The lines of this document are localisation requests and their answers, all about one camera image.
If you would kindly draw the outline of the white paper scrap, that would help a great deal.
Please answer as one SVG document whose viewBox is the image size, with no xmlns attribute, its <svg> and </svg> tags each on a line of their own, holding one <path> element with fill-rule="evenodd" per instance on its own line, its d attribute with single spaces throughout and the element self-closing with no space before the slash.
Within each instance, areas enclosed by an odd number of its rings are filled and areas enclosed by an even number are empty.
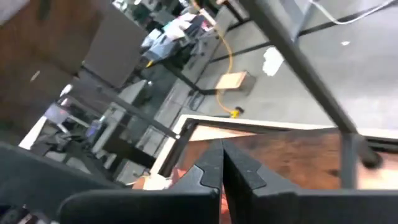
<svg viewBox="0 0 398 224">
<path fill-rule="evenodd" d="M 269 47 L 265 51 L 263 57 L 264 63 L 262 66 L 262 71 L 268 77 L 273 77 L 279 70 L 280 66 L 283 64 L 284 57 L 275 47 Z"/>
</svg>

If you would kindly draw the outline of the wooden block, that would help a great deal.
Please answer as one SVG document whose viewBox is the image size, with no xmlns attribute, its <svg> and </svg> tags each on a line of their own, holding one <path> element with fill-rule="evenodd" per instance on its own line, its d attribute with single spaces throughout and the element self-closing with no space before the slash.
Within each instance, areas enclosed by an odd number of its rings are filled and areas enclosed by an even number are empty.
<svg viewBox="0 0 398 224">
<path fill-rule="evenodd" d="M 239 91 L 249 95 L 254 88 L 257 78 L 247 71 L 227 73 L 220 76 L 215 89 L 221 91 Z"/>
</svg>

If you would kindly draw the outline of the black metal shelf, wooden boards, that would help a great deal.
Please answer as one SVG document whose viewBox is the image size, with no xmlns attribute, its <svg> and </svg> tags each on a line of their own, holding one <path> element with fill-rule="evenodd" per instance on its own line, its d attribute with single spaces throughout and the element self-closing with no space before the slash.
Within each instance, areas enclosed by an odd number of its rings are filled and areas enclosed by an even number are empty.
<svg viewBox="0 0 398 224">
<path fill-rule="evenodd" d="M 379 155 L 368 147 L 351 118 L 293 43 L 268 3 L 263 0 L 242 0 L 241 4 L 340 131 L 341 147 L 334 151 L 338 156 L 335 161 L 340 165 L 337 177 L 322 171 L 320 164 L 311 163 L 317 155 L 323 156 L 321 164 L 329 163 L 331 153 L 319 147 L 293 149 L 293 156 L 287 161 L 293 166 L 290 170 L 282 170 L 284 162 L 276 159 L 284 153 L 284 149 L 276 149 L 271 153 L 270 164 L 262 166 L 260 170 L 269 171 L 302 187 L 315 184 L 319 189 L 398 190 L 398 157 Z"/>
</svg>

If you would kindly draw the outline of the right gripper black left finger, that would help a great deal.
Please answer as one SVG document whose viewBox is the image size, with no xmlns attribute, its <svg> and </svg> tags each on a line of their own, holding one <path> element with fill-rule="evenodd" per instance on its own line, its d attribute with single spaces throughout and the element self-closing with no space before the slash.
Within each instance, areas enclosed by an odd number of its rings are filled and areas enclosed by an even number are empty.
<svg viewBox="0 0 398 224">
<path fill-rule="evenodd" d="M 60 224 L 220 224 L 223 159 L 223 143 L 214 140 L 168 189 L 72 195 L 60 207 Z"/>
</svg>

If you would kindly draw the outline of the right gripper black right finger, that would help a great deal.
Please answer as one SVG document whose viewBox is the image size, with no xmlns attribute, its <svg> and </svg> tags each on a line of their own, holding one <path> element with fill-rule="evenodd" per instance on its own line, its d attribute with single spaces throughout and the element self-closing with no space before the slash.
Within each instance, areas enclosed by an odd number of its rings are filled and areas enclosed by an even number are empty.
<svg viewBox="0 0 398 224">
<path fill-rule="evenodd" d="M 235 224 L 398 224 L 398 190 L 307 190 L 222 142 Z"/>
</svg>

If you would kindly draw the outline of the grey partition panel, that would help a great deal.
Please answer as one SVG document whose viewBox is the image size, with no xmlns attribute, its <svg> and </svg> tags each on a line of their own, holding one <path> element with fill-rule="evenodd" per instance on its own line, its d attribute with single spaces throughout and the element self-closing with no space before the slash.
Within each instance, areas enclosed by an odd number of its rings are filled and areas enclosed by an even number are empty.
<svg viewBox="0 0 398 224">
<path fill-rule="evenodd" d="M 120 88 L 140 60 L 146 36 L 143 28 L 110 5 L 82 67 L 111 87 Z"/>
</svg>

